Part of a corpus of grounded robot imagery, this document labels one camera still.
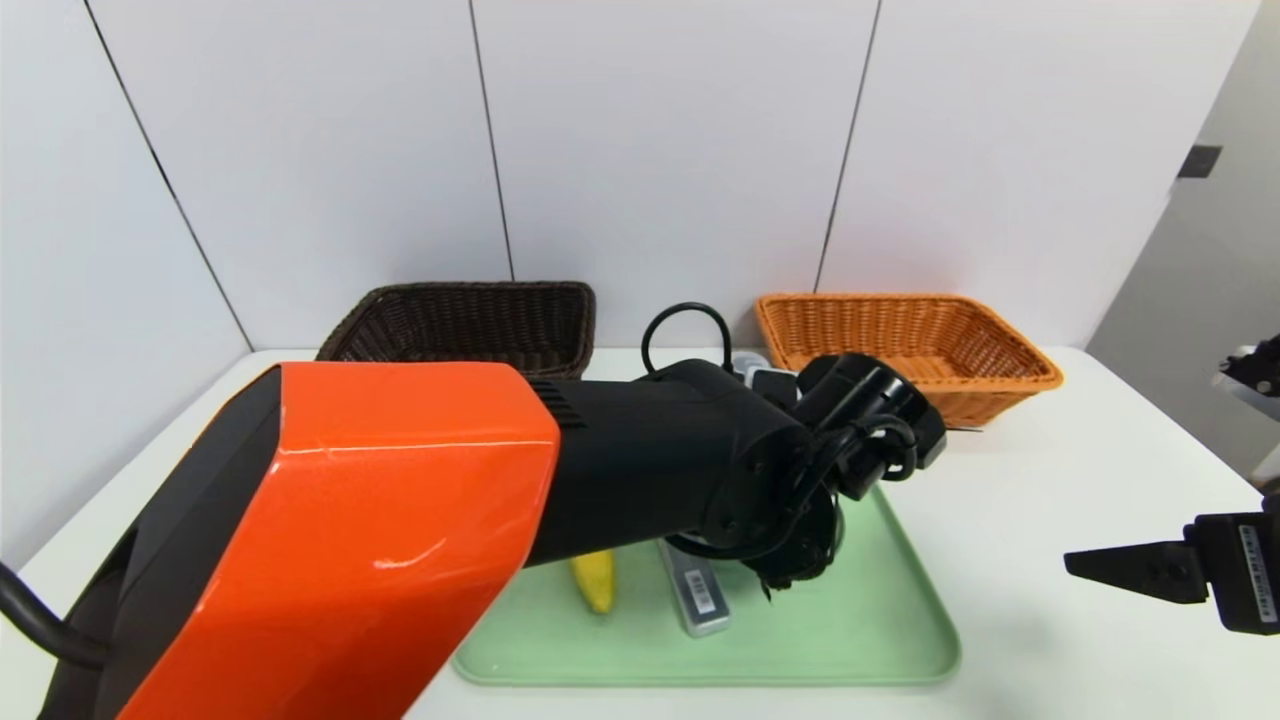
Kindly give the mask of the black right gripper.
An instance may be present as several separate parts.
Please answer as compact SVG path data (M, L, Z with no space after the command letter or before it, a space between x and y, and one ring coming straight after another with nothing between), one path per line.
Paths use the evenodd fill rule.
M1276 511L1199 515L1184 539L1070 552L1076 578L1170 603L1204 603L1221 624L1251 635L1279 633Z

